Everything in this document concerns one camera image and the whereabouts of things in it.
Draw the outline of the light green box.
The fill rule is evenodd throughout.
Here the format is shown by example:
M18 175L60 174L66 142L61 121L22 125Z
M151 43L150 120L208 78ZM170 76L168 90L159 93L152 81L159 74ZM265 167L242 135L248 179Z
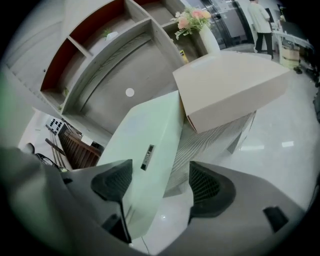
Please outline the light green box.
M144 236L156 216L172 172L184 124L178 91L133 107L97 165L132 160L132 180L122 201L132 239Z

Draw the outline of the black wall ornaments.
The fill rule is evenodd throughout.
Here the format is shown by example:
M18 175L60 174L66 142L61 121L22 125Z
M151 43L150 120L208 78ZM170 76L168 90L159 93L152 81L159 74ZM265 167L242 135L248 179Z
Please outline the black wall ornaments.
M54 135L58 135L64 126L64 122L58 118L49 119L45 125Z

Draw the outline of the white vase with pink flowers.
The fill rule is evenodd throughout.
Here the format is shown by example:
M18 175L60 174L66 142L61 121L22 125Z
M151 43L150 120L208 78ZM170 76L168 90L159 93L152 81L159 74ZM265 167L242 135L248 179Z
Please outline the white vase with pink flowers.
M211 14L207 10L185 7L183 12L177 11L171 21L177 23L178 30L174 33L176 40L181 36L193 35L197 31L208 54L219 56L219 44L210 29Z

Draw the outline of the white work desk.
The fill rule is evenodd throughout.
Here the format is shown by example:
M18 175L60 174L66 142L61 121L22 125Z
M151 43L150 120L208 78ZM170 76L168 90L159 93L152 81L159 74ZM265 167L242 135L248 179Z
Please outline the white work desk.
M275 28L272 29L272 35L275 36L277 40L279 59L282 46L290 48L292 48L293 46L299 47L299 65L301 62L300 53L302 48L310 50L312 54L315 51L309 39L295 23L278 20Z

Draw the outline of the small white potted plant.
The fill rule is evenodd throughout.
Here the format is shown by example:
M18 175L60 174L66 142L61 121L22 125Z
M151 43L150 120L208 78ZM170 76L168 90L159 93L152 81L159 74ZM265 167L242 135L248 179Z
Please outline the small white potted plant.
M102 33L102 37L106 40L112 40L113 38L115 38L119 33L117 31L111 31L110 29L105 29Z

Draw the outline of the green leafy plant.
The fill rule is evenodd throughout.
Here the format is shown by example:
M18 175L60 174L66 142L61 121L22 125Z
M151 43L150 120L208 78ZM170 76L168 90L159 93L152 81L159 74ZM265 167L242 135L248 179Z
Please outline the green leafy plant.
M60 94L59 94L59 99L58 99L58 100L59 100L59 105L58 105L57 109L58 109L59 111L62 110L68 94L69 94L68 88L67 88L67 87L63 87L62 90L61 90L61 92L60 92Z

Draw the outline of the black glass door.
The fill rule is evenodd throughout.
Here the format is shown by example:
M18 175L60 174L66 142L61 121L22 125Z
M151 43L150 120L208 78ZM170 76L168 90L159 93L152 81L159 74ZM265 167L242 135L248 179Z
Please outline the black glass door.
M249 23L235 0L200 0L204 10L211 14L210 30L220 49L253 45Z

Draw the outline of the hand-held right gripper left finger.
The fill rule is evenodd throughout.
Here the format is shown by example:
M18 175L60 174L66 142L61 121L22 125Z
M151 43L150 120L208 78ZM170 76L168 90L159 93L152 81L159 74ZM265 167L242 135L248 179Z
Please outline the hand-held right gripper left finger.
M133 174L131 159L62 172L61 178L76 201L105 231L130 244L123 207Z

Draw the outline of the grey wooden desk with shelves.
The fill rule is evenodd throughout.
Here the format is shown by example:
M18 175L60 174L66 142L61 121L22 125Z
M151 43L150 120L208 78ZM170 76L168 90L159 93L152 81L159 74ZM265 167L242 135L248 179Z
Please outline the grey wooden desk with shelves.
M106 145L134 106L177 90L173 72L206 50L198 35L177 41L185 0L42 0L4 54L8 74L93 141ZM118 32L111 40L103 31ZM58 110L62 88L69 90Z

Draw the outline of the pink box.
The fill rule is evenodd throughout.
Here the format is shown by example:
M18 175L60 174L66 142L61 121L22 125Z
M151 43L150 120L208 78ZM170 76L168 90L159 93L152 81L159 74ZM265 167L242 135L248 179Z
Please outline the pink box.
M186 117L198 134L220 127L282 96L290 69L236 51L207 54L173 72Z

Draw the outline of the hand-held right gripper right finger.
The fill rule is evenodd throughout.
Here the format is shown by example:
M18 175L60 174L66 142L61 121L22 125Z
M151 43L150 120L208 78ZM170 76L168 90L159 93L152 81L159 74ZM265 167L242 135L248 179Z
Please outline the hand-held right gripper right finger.
M159 256L267 256L305 211L267 180L191 161L186 229Z

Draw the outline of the dark wooden staircase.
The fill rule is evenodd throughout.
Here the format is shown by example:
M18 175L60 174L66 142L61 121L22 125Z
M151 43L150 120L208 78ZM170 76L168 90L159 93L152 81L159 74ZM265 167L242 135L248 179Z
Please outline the dark wooden staircase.
M100 148L87 145L68 126L57 124L56 128L45 126L50 135L45 142L51 147L53 162L69 171L96 166L102 154Z

